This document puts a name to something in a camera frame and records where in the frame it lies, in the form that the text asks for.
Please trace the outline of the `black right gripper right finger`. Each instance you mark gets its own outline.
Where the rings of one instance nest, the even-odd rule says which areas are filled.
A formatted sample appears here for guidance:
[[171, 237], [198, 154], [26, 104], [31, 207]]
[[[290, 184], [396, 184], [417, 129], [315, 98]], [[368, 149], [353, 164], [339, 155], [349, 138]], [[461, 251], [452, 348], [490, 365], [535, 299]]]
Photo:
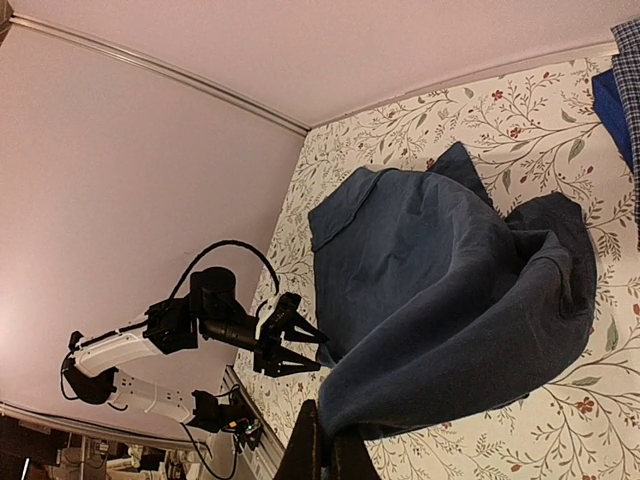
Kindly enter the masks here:
[[331, 480], [381, 479], [357, 427], [349, 427], [334, 437], [329, 478]]

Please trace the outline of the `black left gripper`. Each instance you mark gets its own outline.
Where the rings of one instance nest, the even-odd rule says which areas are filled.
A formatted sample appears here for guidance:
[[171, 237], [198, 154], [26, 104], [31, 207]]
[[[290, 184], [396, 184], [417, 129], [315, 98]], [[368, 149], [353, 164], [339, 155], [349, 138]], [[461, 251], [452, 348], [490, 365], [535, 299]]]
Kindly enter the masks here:
[[[250, 328], [250, 324], [205, 318], [199, 320], [199, 333], [205, 340], [220, 341], [252, 352], [254, 371], [273, 378], [317, 372], [321, 368], [319, 363], [305, 357], [298, 360], [283, 359], [280, 352], [282, 340], [270, 334], [260, 334], [255, 338], [255, 330]], [[324, 333], [297, 312], [293, 313], [284, 327], [284, 339], [318, 345], [328, 341]]]

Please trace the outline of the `blue checkered button shirt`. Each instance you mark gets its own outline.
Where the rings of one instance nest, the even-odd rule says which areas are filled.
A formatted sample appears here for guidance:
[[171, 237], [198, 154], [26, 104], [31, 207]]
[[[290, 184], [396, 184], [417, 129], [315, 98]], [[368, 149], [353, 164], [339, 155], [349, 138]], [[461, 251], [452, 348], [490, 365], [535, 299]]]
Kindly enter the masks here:
[[639, 19], [612, 28], [618, 47], [613, 70], [631, 142], [634, 187], [639, 197]]

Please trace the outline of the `grey blue garment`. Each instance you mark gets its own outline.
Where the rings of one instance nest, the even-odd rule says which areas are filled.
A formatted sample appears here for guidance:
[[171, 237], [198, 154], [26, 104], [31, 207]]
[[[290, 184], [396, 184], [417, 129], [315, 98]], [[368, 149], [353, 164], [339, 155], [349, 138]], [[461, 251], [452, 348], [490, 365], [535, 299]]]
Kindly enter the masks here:
[[554, 192], [500, 215], [461, 144], [425, 171], [358, 168], [308, 220], [326, 438], [500, 408], [588, 343], [597, 268], [581, 207]]

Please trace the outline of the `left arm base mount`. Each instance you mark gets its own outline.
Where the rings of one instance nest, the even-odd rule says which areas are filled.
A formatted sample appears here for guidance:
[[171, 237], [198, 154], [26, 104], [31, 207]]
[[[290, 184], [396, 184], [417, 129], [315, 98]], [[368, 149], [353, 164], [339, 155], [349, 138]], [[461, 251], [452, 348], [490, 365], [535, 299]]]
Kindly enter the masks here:
[[262, 435], [262, 423], [239, 389], [232, 389], [222, 396], [195, 390], [192, 396], [195, 407], [188, 426], [208, 433], [233, 434], [241, 447], [256, 449]]

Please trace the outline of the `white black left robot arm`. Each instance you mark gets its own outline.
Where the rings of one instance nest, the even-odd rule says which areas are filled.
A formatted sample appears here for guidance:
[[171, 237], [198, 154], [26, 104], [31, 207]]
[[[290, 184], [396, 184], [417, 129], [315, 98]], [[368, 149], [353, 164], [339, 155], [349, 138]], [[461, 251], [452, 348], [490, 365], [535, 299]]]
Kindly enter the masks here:
[[319, 363], [283, 345], [321, 345], [328, 339], [299, 313], [299, 295], [276, 294], [249, 315], [235, 290], [231, 270], [211, 267], [191, 274], [186, 296], [150, 306], [137, 323], [90, 339], [74, 332], [61, 365], [63, 383], [87, 404], [138, 409], [209, 433], [255, 431], [258, 420], [235, 392], [223, 402], [220, 395], [162, 387], [122, 368], [133, 360], [194, 350], [199, 341], [214, 340], [251, 352], [255, 372], [269, 377], [319, 370]]

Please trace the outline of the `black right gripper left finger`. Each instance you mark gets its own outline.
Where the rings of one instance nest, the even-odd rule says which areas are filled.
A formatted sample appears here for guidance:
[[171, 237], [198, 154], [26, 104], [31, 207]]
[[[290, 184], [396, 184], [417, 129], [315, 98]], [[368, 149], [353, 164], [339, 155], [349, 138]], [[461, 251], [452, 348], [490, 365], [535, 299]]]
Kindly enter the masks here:
[[282, 457], [282, 480], [320, 480], [322, 446], [316, 402], [306, 400]]

